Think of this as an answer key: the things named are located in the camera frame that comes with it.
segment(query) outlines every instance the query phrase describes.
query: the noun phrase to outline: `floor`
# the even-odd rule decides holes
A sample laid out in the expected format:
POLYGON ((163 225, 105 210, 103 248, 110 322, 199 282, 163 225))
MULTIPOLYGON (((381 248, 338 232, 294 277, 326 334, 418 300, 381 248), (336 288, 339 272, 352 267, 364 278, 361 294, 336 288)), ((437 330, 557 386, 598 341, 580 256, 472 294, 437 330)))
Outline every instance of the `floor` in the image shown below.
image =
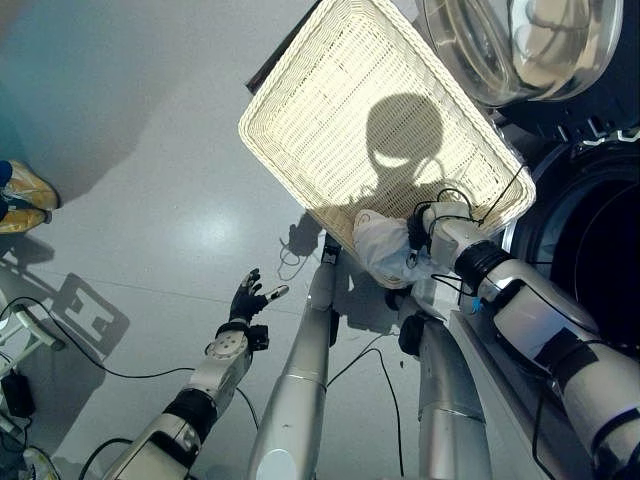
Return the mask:
MULTIPOLYGON (((27 161, 63 201, 50 225, 0 238, 5 296, 37 297, 110 368, 145 374, 196 366, 237 283, 259 266, 266 287, 283 279, 291 287, 260 315, 271 348, 256 354, 241 384, 261 414, 318 250, 297 266, 281 261, 303 209, 244 147, 236 126, 250 101, 243 83, 311 3, 1 7, 0 157, 27 161)), ((397 331, 382 290, 348 257, 340 279, 331 373, 378 332, 397 331)), ((398 392, 406 473, 415 476, 418 364, 393 336, 377 345, 398 392)), ((22 370, 37 406, 30 439, 64 479, 77 478, 104 440, 135 438, 187 379, 184 372, 116 378, 73 346, 41 349, 22 370)), ((395 428, 380 366, 365 358, 329 391, 318 478, 398 476, 395 428)), ((193 473, 242 478, 254 435, 246 405, 235 398, 193 473)), ((120 451, 105 450, 87 478, 100 478, 120 451)))

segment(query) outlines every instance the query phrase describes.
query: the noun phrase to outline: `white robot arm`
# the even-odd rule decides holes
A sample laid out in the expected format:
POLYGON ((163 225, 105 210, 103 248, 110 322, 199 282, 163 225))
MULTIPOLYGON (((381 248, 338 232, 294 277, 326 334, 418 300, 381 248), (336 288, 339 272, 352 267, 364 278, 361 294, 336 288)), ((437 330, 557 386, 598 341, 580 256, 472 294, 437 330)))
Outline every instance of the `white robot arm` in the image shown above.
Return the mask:
POLYGON ((131 446, 105 479, 183 480, 214 423, 227 409, 251 365, 253 352, 269 343, 266 326, 249 326, 253 315, 288 292, 283 285, 256 295, 260 274, 251 271, 231 304, 229 322, 216 332, 206 357, 189 382, 131 446))
POLYGON ((432 260, 455 271, 491 305, 504 339, 558 382, 598 477, 617 478, 638 468, 638 362, 602 342, 589 313, 465 217, 464 203, 432 203, 420 211, 432 260))

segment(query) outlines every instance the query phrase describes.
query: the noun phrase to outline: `pant leg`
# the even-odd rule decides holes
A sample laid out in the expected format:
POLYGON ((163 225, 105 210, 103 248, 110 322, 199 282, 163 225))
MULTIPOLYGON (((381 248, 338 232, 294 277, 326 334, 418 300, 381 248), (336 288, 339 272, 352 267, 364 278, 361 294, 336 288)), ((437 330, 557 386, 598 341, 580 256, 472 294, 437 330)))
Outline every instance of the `pant leg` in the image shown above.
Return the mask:
POLYGON ((13 167, 7 161, 0 162, 0 188, 4 187, 13 175, 13 167))

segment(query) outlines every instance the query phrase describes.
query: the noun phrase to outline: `person's foot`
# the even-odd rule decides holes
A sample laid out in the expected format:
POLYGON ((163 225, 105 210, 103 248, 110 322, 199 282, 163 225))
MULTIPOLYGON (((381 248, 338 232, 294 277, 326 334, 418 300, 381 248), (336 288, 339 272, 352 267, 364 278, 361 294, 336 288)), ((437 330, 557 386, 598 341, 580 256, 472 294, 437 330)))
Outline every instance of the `person's foot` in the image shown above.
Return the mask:
POLYGON ((9 210, 0 220, 0 233, 20 233, 31 230, 43 222, 51 221, 51 212, 37 208, 9 210))
POLYGON ((9 160, 11 178, 3 188, 8 197, 29 202, 42 210, 55 210, 59 200, 56 191, 47 182, 33 173, 25 164, 17 160, 9 160))

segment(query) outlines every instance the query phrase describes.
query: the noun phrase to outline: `rectangular basket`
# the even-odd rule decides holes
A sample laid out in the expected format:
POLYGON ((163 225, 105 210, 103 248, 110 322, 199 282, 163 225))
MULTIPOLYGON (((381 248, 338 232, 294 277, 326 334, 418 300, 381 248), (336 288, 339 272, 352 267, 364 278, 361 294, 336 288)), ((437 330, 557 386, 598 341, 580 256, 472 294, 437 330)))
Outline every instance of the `rectangular basket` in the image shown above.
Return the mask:
MULTIPOLYGON (((248 106, 239 132, 354 256, 353 221, 361 209, 407 217, 418 202, 455 187, 480 218, 520 168, 387 0, 324 0, 248 106)), ((522 170, 483 230, 504 227, 534 199, 522 170)))

